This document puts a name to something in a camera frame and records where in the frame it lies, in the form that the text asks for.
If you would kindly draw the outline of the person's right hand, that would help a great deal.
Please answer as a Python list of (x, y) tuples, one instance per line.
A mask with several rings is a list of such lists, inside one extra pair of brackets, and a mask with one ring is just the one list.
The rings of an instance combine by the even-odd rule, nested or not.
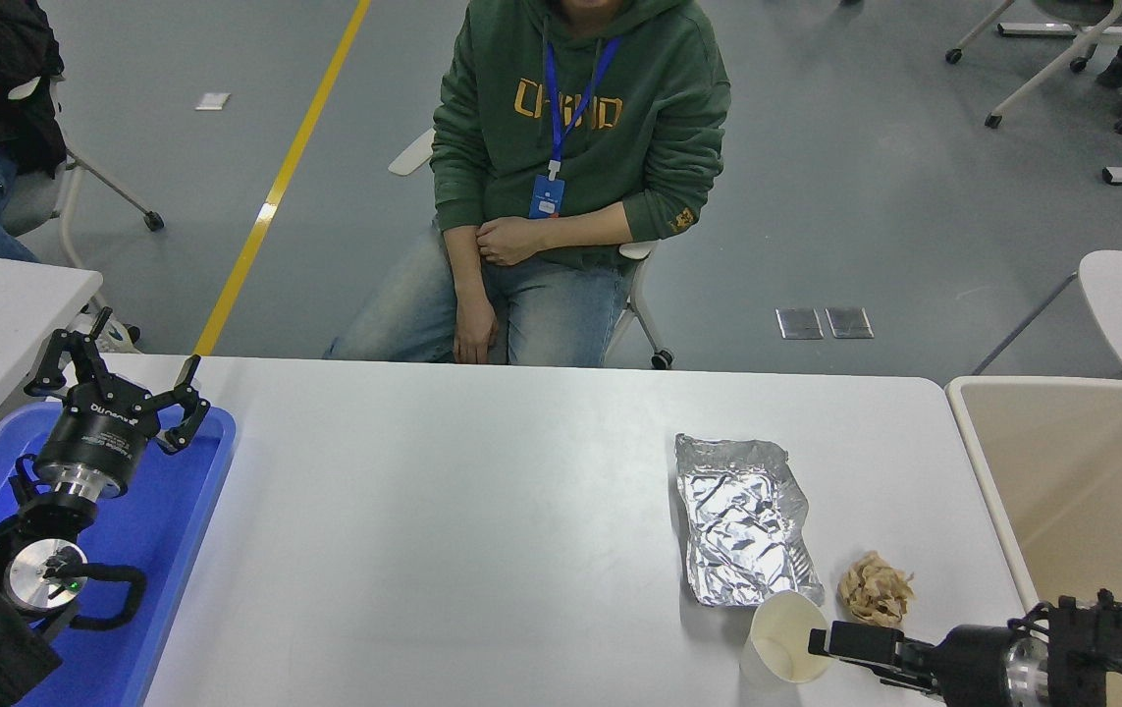
[(454, 362), (488, 365), (497, 341), (498, 319), (489, 299), (482, 295), (457, 299), (454, 310)]

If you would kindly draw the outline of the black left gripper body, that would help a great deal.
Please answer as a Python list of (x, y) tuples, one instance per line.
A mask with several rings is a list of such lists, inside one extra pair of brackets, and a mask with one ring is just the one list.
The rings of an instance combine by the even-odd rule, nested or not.
[(53, 468), (79, 463), (105, 474), (134, 474), (158, 430), (155, 411), (137, 411), (148, 395), (149, 391), (126, 379), (105, 382), (104, 391), (95, 382), (72, 386), (36, 457), (35, 471), (49, 474)]

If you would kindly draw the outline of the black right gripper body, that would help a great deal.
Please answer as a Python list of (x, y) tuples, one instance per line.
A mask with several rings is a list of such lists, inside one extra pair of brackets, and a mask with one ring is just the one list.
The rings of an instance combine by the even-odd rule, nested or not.
[(946, 706), (1010, 706), (1006, 663), (1012, 630), (960, 625), (934, 649), (934, 676)]

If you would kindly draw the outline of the person's left hand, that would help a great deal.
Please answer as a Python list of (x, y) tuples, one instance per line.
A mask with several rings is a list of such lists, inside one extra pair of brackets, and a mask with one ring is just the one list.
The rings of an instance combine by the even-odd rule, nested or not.
[(514, 267), (541, 252), (544, 242), (537, 221), (498, 218), (476, 229), (475, 244), (485, 261), (498, 267)]

